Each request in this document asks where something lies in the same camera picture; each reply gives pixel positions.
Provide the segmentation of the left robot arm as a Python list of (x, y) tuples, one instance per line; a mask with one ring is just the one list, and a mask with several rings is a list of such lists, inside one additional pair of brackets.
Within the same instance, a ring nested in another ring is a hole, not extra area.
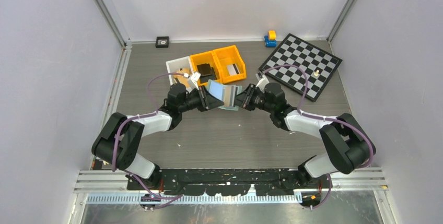
[(160, 175), (155, 172), (158, 165), (138, 153), (141, 139), (176, 128), (184, 112), (194, 109), (204, 112), (223, 104), (204, 86), (187, 91), (185, 85), (174, 84), (156, 112), (135, 116), (113, 113), (93, 143), (91, 153), (111, 164), (113, 170), (137, 175), (143, 186), (153, 190), (160, 183)]

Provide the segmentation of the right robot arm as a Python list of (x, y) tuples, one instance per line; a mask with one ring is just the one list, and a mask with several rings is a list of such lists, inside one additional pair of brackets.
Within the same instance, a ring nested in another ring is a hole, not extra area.
[(277, 83), (269, 83), (264, 89), (250, 84), (236, 95), (235, 105), (248, 111), (263, 110), (269, 113), (277, 128), (305, 133), (323, 142), (325, 153), (298, 167), (298, 181), (304, 187), (313, 187), (319, 177), (326, 174), (350, 174), (357, 168), (366, 167), (376, 153), (374, 144), (351, 114), (322, 116), (307, 113), (300, 107), (291, 106)]

